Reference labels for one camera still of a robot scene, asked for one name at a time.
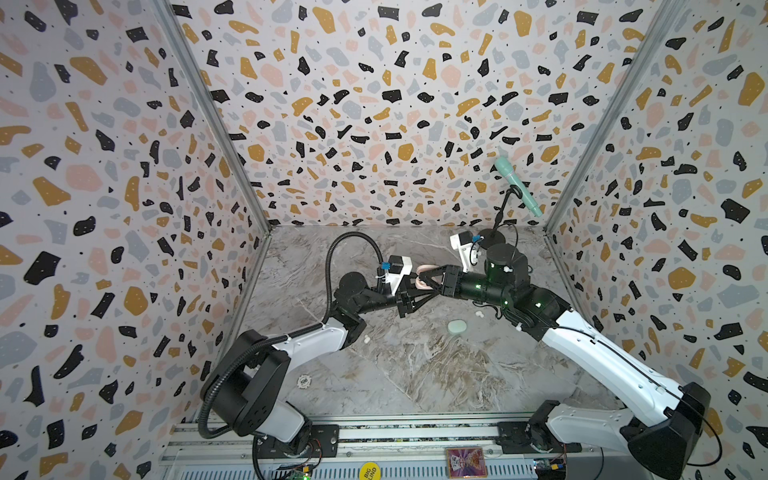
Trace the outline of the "pink earbud case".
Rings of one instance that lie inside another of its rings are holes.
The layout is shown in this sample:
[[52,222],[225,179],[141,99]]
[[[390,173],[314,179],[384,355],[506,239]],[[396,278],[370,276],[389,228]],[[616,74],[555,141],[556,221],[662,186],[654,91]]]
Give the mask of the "pink earbud case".
[[439,288],[438,283],[433,279],[433,271],[437,268],[437,265],[432,264],[420,265],[415,273],[415,288],[418,290],[435,290]]

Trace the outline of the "mint green earbud case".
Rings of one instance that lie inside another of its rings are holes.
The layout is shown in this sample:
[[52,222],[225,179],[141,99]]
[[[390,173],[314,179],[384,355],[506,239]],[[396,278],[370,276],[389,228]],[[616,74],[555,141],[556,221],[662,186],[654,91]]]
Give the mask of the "mint green earbud case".
[[464,333],[468,328],[467,323],[464,320],[452,320],[447,324],[448,332],[451,335],[459,335]]

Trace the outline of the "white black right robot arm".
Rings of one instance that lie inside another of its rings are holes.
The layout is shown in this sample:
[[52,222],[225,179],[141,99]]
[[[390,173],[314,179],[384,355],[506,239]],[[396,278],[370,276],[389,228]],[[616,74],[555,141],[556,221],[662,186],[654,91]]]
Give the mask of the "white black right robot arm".
[[480,273],[445,265],[418,274],[445,297],[489,304],[534,340],[579,365],[623,404],[585,409],[546,401],[530,417],[532,448],[550,452],[585,444],[631,455],[663,479],[682,477],[706,424],[711,396],[681,385],[620,349],[554,292],[530,280],[527,258],[510,244],[492,246]]

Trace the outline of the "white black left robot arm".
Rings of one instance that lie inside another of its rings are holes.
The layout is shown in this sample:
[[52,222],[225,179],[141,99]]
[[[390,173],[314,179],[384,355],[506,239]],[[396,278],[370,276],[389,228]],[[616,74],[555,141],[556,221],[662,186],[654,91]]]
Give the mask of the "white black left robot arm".
[[207,440],[232,432],[305,444],[311,421],[279,399],[288,373],[355,343],[367,327],[364,313],[395,308],[405,316],[437,295],[418,289],[413,274],[401,278],[393,291],[382,280],[371,288],[362,274],[352,272],[332,291],[327,319],[275,337],[254,330],[240,334],[203,387],[198,433]]

